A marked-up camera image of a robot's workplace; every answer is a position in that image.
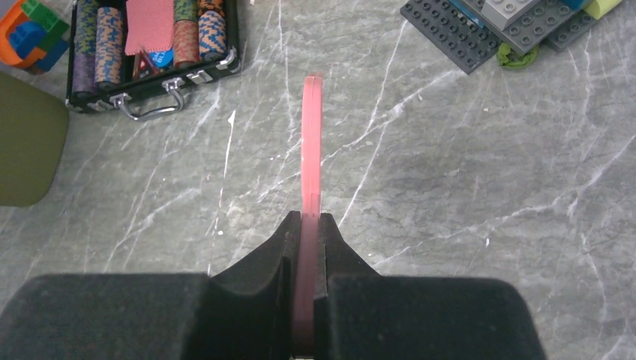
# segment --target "lego baseplate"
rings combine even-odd
[[[455,5],[455,7],[457,9],[459,9],[459,11],[465,16],[468,17],[470,19],[470,21],[472,21],[473,23],[475,23],[475,25],[479,26],[480,28],[484,28],[484,26],[486,24],[484,24],[483,21],[481,21],[480,19],[477,19],[475,17],[475,15],[472,15],[470,13],[470,11],[468,11],[468,9],[466,9],[460,2],[459,0],[450,0],[451,4]]]
[[[488,29],[461,16],[449,0],[411,0],[400,13],[466,74],[495,55],[501,44]]]
[[[556,52],[563,51],[580,38],[581,35],[589,31],[597,22],[597,19],[591,17],[585,11],[579,11],[550,36],[546,37],[543,40],[543,44]]]
[[[541,0],[502,31],[482,14],[484,0],[458,1],[465,5],[473,15],[484,21],[486,26],[501,41],[510,44],[510,47],[519,55],[529,52],[551,32],[575,15],[575,12],[560,0]]]

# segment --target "green toy block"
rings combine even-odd
[[[30,20],[40,24],[46,31],[46,36],[37,47],[48,52],[68,30],[68,24],[38,0],[26,0],[21,6],[24,14]]]

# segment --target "olive green cushion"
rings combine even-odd
[[[44,197],[67,128],[61,100],[0,72],[0,206],[29,206]]]

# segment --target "marble tile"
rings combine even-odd
[[[321,72],[322,207],[375,269],[503,279],[550,359],[636,359],[636,5],[471,76],[401,5],[241,0],[239,76],[144,124],[73,115],[50,193],[0,209],[0,307],[44,273],[239,260],[300,207],[302,84]],[[63,73],[30,81],[61,96]]]

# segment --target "light gray lego brick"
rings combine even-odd
[[[591,17],[585,11],[579,11],[574,17],[561,25],[555,32],[543,40],[543,44],[556,52],[563,51],[574,43],[581,35],[588,32],[597,19]]]
[[[570,20],[576,12],[560,0],[541,0],[505,30],[498,29],[482,14],[485,0],[458,0],[475,17],[483,20],[486,26],[507,43],[519,55],[529,52],[551,32]]]
[[[540,0],[486,0],[481,14],[499,30],[505,30]]]

